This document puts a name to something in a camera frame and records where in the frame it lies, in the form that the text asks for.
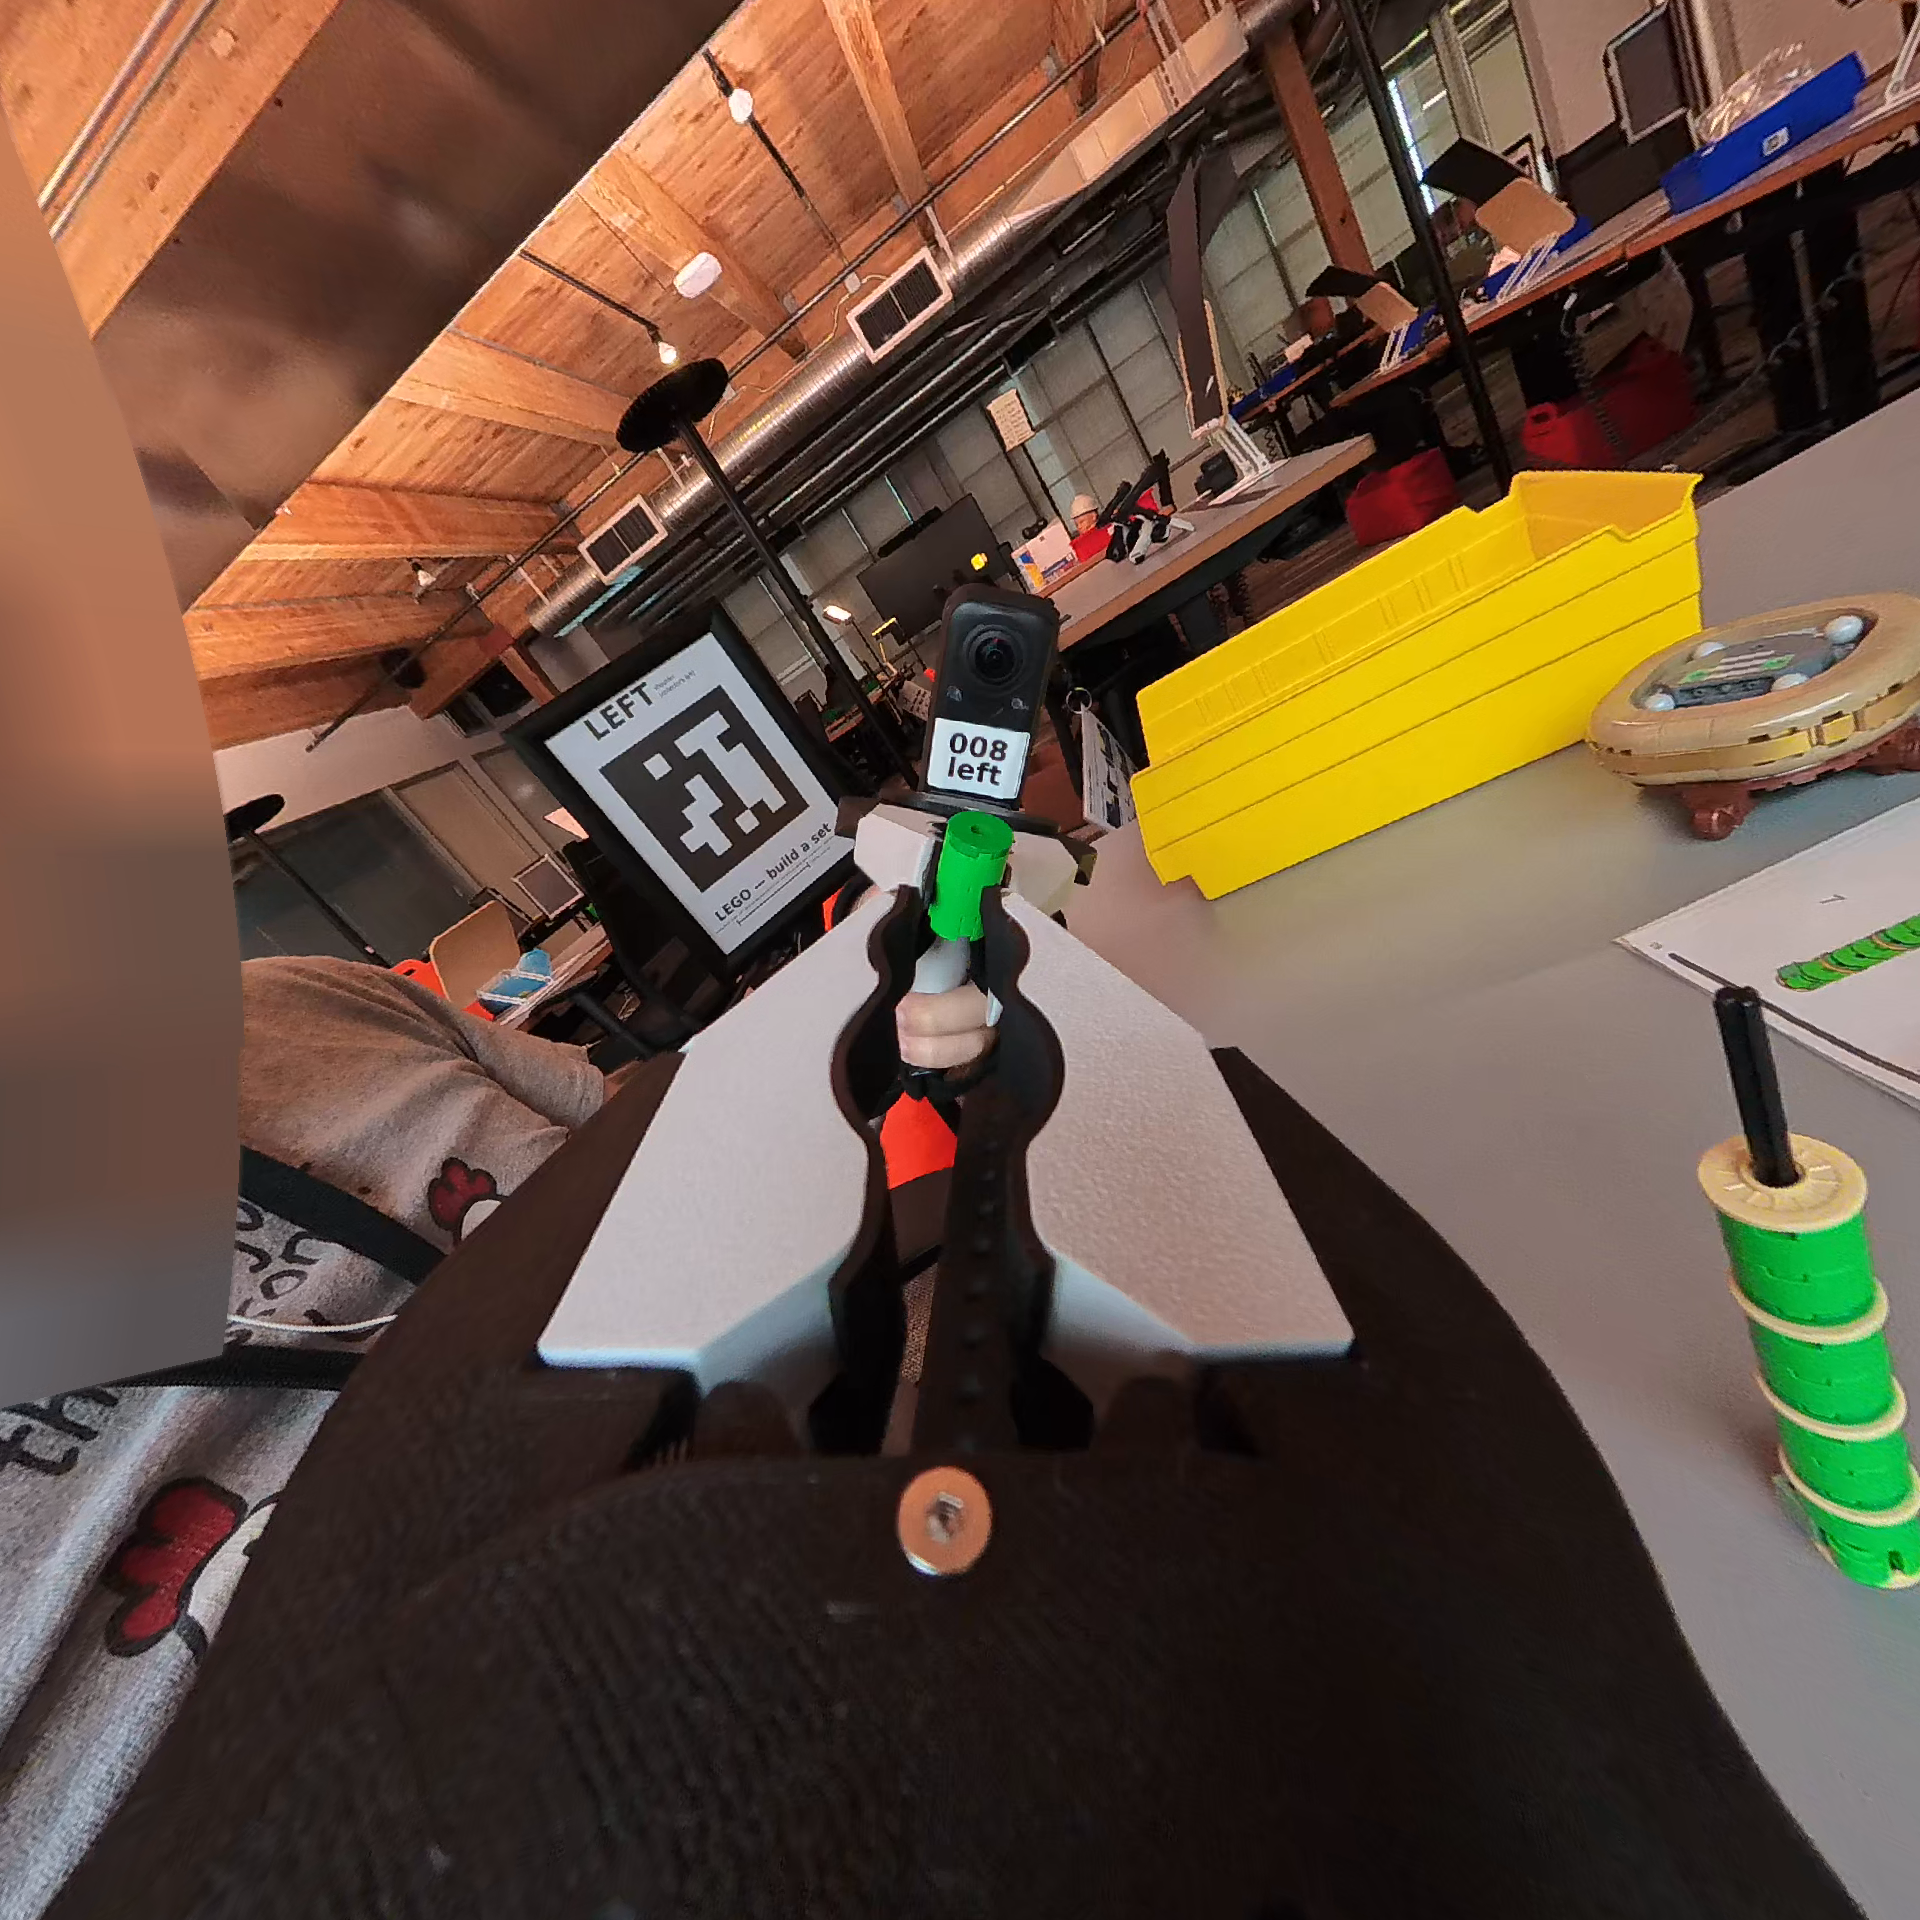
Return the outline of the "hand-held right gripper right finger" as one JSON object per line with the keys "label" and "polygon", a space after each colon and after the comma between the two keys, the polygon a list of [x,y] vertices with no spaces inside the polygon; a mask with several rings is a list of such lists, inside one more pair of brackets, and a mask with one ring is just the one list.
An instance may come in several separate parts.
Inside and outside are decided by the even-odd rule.
{"label": "hand-held right gripper right finger", "polygon": [[997,1051],[937,1273],[937,1447],[1081,1449],[1137,1381],[1333,1363],[1352,1326],[1200,1036],[1017,896],[987,896]]}

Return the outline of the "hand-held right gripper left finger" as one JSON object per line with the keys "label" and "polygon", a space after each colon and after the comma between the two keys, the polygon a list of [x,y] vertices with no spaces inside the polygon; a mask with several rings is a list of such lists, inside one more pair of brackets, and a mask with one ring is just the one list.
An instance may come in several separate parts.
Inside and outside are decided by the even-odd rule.
{"label": "hand-held right gripper left finger", "polygon": [[919,938],[919,894],[874,889],[684,1047],[538,1336],[546,1368],[739,1381],[820,1453],[878,1449],[907,1314],[876,1111]]}

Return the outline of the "green cylinder brick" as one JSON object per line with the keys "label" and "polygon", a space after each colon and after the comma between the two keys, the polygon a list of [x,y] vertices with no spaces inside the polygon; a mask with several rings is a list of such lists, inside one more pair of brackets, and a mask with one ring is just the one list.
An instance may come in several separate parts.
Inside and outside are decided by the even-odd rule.
{"label": "green cylinder brick", "polygon": [[987,811],[964,809],[948,818],[926,896],[926,926],[940,943],[976,943],[979,901],[1004,881],[1013,855],[1013,828]]}

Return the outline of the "yellow plastic bin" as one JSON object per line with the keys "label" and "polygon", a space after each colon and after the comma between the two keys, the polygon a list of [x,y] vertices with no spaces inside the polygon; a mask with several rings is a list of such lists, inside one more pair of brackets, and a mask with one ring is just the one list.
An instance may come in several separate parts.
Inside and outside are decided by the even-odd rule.
{"label": "yellow plastic bin", "polygon": [[1137,693],[1159,884],[1219,900],[1577,746],[1702,626],[1690,471],[1522,471]]}

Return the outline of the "green bamboo stalk model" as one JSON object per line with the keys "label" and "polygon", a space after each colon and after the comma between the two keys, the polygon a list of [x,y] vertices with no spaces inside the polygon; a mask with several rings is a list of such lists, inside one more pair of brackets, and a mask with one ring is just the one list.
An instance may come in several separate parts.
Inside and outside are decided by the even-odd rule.
{"label": "green bamboo stalk model", "polygon": [[1789,1127],[1759,994],[1724,986],[1713,1010],[1740,1134],[1698,1160],[1695,1180],[1777,1430],[1773,1488],[1832,1573],[1893,1593],[1915,1585],[1917,1485],[1883,1347],[1887,1298],[1861,1224],[1861,1170]]}

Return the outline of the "person's left hand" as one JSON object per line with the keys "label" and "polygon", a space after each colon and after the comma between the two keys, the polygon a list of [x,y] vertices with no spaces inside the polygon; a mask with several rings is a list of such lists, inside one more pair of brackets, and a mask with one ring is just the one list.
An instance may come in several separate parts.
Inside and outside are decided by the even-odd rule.
{"label": "person's left hand", "polygon": [[991,1054],[997,1028],[987,994],[964,982],[945,993],[908,993],[896,1005],[899,1062],[912,1071],[968,1071]]}

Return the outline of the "black monitor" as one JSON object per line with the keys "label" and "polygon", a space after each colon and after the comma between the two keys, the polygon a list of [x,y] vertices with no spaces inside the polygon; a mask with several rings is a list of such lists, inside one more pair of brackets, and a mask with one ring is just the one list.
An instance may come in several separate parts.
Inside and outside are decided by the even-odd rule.
{"label": "black monitor", "polygon": [[941,621],[948,596],[974,584],[1016,588],[1013,554],[972,493],[961,493],[937,516],[915,521],[874,565],[855,574],[876,623],[893,623],[912,641]]}

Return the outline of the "small marker tag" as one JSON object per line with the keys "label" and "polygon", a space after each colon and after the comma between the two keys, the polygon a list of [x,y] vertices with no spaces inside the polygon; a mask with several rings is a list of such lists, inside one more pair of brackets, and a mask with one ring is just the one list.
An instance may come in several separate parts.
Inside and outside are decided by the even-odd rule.
{"label": "small marker tag", "polygon": [[1134,765],[1122,750],[1122,741],[1092,702],[1092,696],[1072,693],[1066,697],[1070,724],[1081,751],[1081,807],[1084,830],[1106,836],[1134,822],[1132,780]]}

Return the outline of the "black framed marker sign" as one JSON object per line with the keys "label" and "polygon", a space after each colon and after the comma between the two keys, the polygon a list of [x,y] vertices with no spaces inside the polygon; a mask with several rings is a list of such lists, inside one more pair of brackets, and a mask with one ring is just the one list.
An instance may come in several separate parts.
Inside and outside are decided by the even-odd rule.
{"label": "black framed marker sign", "polygon": [[718,979],[820,919],[851,877],[851,795],[708,602],[650,629],[504,732],[609,870]]}

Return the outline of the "orange object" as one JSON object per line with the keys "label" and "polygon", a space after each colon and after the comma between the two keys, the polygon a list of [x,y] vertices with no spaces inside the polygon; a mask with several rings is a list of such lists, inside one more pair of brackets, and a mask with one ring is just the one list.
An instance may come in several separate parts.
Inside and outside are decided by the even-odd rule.
{"label": "orange object", "polygon": [[903,1091],[878,1119],[878,1159],[886,1190],[953,1170],[964,1095],[948,1086]]}

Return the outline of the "grey office table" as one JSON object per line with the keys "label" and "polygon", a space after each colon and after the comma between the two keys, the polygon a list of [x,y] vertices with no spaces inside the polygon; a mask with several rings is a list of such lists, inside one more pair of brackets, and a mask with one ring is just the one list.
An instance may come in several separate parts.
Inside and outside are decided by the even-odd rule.
{"label": "grey office table", "polygon": [[1051,588],[1058,610],[1058,651],[1117,641],[1171,613],[1197,606],[1205,592],[1253,565],[1275,523],[1355,471],[1374,453],[1369,436],[1329,445],[1272,466],[1246,493],[1224,505],[1193,505],[1181,513],[1186,531],[1147,546],[1142,558],[1096,561]]}

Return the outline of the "black pole with disc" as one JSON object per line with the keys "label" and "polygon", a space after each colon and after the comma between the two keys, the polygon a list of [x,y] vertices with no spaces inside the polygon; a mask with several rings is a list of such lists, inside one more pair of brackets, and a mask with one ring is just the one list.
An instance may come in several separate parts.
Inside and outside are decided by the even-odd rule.
{"label": "black pole with disc", "polygon": [[714,357],[665,372],[659,382],[628,400],[621,422],[616,426],[616,445],[639,459],[659,453],[666,445],[681,445],[684,453],[689,453],[693,466],[708,476],[711,493],[726,510],[745,547],[760,561],[760,570],[769,577],[790,621],[810,647],[810,655],[825,667],[827,679],[844,693],[857,719],[876,735],[878,754],[886,760],[893,776],[912,786],[912,769],[899,750],[896,727],[874,709],[846,659],[842,659],[836,644],[827,638],[810,602],[778,561],[737,489],[729,482],[700,433],[700,422],[722,403],[726,385],[726,366]]}

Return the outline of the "red container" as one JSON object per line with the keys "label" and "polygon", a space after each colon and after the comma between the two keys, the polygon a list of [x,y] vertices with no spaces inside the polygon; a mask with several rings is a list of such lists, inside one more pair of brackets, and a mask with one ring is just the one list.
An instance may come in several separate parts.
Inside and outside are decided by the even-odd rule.
{"label": "red container", "polygon": [[1595,400],[1529,407],[1520,445],[1536,470],[1605,471],[1652,453],[1698,421],[1690,367],[1665,343],[1640,335],[1595,377]]}
{"label": "red container", "polygon": [[1449,455],[1424,446],[1416,455],[1355,479],[1341,516],[1355,547],[1398,543],[1458,510],[1458,489]]}

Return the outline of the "instruction booklet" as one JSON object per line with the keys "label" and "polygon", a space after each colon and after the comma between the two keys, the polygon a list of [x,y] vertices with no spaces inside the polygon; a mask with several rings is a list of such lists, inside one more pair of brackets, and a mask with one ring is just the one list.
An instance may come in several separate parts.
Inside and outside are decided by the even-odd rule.
{"label": "instruction booklet", "polygon": [[1706,994],[1751,986],[1774,1036],[1917,1107],[1917,805],[1616,945]]}

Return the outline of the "round tan pot base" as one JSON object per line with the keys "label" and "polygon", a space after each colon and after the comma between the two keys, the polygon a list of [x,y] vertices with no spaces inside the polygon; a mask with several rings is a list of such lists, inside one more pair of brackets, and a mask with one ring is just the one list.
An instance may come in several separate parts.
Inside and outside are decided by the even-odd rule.
{"label": "round tan pot base", "polygon": [[1614,685],[1585,743],[1702,843],[1842,772],[1917,772],[1917,596],[1822,599],[1704,629]]}

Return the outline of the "blue storage bin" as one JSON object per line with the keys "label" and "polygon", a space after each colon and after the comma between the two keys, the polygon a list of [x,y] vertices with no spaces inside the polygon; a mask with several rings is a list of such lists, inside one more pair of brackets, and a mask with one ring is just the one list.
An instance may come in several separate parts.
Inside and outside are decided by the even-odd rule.
{"label": "blue storage bin", "polygon": [[1731,195],[1818,132],[1852,118],[1861,87],[1860,54],[1842,54],[1825,68],[1795,62],[1753,84],[1744,118],[1665,170],[1665,210],[1679,216]]}

